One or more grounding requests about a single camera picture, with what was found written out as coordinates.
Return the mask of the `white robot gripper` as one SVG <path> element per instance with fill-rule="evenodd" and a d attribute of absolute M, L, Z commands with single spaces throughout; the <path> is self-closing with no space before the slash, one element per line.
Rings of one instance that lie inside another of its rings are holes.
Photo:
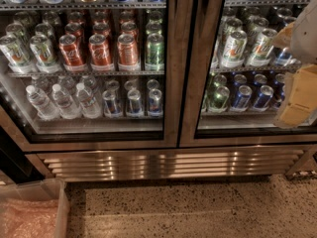
<path fill-rule="evenodd" d="M 296 128 L 317 109 L 317 0 L 281 29 L 272 44 L 279 49 L 290 48 L 292 55 L 306 64 L 295 73 L 285 74 L 284 100 L 273 124 L 279 128 Z"/>

